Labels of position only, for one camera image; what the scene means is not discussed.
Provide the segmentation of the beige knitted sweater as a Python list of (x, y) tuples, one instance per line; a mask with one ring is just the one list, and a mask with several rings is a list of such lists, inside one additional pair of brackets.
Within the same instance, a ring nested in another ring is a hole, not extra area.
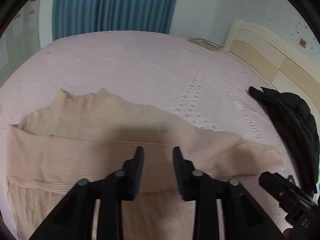
[(80, 179), (104, 179), (144, 148), (137, 198), (123, 206), (127, 239), (190, 239), (193, 205), (178, 196), (172, 150), (212, 178), (259, 175), (283, 168), (277, 148), (230, 132), (197, 128), (176, 115), (127, 102), (101, 89), (64, 90), (45, 108), (10, 125), (8, 198), (19, 239), (28, 239)]

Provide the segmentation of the white wardrobe with flower stickers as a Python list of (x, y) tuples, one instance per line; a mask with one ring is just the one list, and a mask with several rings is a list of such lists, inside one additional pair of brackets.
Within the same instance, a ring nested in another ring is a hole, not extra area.
[(1, 37), (1, 84), (40, 49), (39, 1), (29, 0)]

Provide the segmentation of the pink bed cover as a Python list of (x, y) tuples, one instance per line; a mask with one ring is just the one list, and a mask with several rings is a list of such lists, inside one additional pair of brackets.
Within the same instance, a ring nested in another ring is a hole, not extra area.
[(295, 165), (267, 113), (247, 92), (271, 87), (226, 51), (213, 52), (158, 33), (112, 31), (62, 38), (22, 64), (1, 87), (1, 213), (13, 234), (7, 198), (8, 126), (48, 106), (59, 90), (74, 95), (104, 88), (129, 102), (153, 105), (196, 127), (228, 131), (280, 149), (283, 176)]

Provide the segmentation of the beige bedside table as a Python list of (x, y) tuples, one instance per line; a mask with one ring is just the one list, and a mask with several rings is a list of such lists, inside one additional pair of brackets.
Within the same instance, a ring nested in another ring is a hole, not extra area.
[(217, 45), (217, 44), (215, 44), (215, 43), (213, 43), (211, 41), (208, 41), (206, 39), (203, 39), (203, 38), (194, 38), (194, 37), (192, 37), (192, 38), (189, 38), (188, 41), (190, 43), (196, 44), (198, 46), (206, 48), (206, 49), (208, 49), (210, 51), (214, 51), (216, 53), (221, 49), (221, 47), (219, 45)]

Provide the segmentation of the cream and tan headboard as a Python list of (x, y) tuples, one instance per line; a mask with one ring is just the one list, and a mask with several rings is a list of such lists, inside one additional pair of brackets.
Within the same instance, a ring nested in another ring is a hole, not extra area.
[(235, 20), (223, 49), (258, 72), (279, 92), (303, 98), (319, 121), (319, 66), (294, 46), (256, 23)]

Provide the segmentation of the black jacket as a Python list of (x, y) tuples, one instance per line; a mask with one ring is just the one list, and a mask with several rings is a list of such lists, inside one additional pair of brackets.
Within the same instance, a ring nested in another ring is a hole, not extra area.
[(278, 134), (291, 153), (300, 178), (300, 186), (308, 195), (317, 193), (319, 176), (319, 136), (310, 107), (291, 92), (249, 87), (248, 93), (267, 110)]

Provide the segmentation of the blue curtain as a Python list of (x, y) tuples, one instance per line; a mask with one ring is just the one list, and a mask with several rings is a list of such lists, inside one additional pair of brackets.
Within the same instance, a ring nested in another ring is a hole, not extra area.
[(97, 31), (169, 33), (176, 0), (53, 0), (53, 39)]

